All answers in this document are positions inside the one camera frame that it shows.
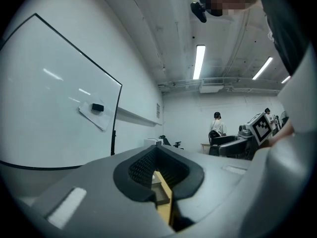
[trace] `whiteboard eraser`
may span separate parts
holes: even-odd
[[[103,112],[104,111],[103,105],[95,104],[95,103],[93,103],[93,106],[92,106],[91,109],[95,110],[95,111],[99,111],[99,112]]]

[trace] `whiteboard frame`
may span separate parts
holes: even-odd
[[[82,52],[79,48],[77,48],[74,44],[72,44],[68,39],[66,39],[61,33],[59,33],[55,28],[53,28],[49,23],[47,23],[42,17],[40,17],[37,13],[32,14],[30,17],[28,17],[26,20],[24,20],[10,35],[9,37],[5,40],[3,45],[0,48],[0,52],[2,48],[5,46],[7,41],[11,38],[11,36],[21,27],[23,26],[24,23],[26,23],[28,20],[31,18],[36,17],[40,21],[42,21],[46,26],[48,26],[50,29],[52,29],[56,34],[58,34],[63,40],[65,40],[68,44],[70,44],[75,50],[80,52],[86,59],[88,59],[90,62],[92,62],[95,66],[97,66],[100,70],[102,70],[105,74],[107,74],[110,78],[112,78],[115,82],[117,82],[120,85],[120,90],[119,90],[119,95],[118,95],[118,101],[117,105],[115,107],[115,112],[114,112],[114,120],[113,120],[113,127],[112,127],[112,140],[111,140],[111,149],[114,149],[114,144],[115,144],[115,135],[114,134],[114,126],[115,126],[115,119],[117,115],[117,110],[118,110],[118,105],[119,105],[119,100],[120,100],[120,94],[122,90],[122,84],[116,80],[114,77],[112,77],[108,72],[106,72],[103,68],[101,68],[97,63],[95,63],[93,60],[89,58],[84,52]],[[0,164],[4,164],[6,166],[14,167],[14,168],[20,168],[20,169],[31,169],[31,170],[65,170],[65,169],[76,169],[81,166],[72,166],[72,167],[62,167],[62,168],[36,168],[36,167],[27,167],[27,166],[20,166],[20,165],[15,165],[11,163],[7,163],[4,161],[0,160]]]

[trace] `whiteboard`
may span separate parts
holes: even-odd
[[[122,85],[38,15],[1,49],[0,73],[1,161],[65,168],[110,156]],[[78,111],[89,94],[113,111],[104,132]]]

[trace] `person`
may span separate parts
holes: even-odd
[[[227,135],[227,128],[224,122],[220,121],[221,115],[219,112],[215,112],[214,115],[214,121],[210,125],[210,131],[215,130],[217,131],[221,136]]]
[[[297,0],[200,0],[200,2],[213,16],[237,14],[253,6],[261,7],[265,12],[269,28],[268,38],[274,43],[289,75],[294,74],[310,42],[304,31],[304,28],[309,29],[309,24],[301,23],[307,21],[303,21],[304,13]],[[261,148],[271,147],[276,141],[293,132],[294,128],[289,119],[276,135],[261,145]]]
[[[276,134],[275,117],[271,114],[271,110],[269,108],[266,108],[264,112],[267,120],[269,121],[269,125],[271,126],[271,129],[273,131],[273,133],[269,136],[269,138],[271,138]]]

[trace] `ceiling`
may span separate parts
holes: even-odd
[[[197,90],[192,80],[196,45],[206,52],[200,79],[221,77],[230,91],[279,91],[288,76],[259,7],[201,23],[190,10],[196,0],[105,0],[126,28],[162,92]],[[256,80],[268,57],[273,61]]]

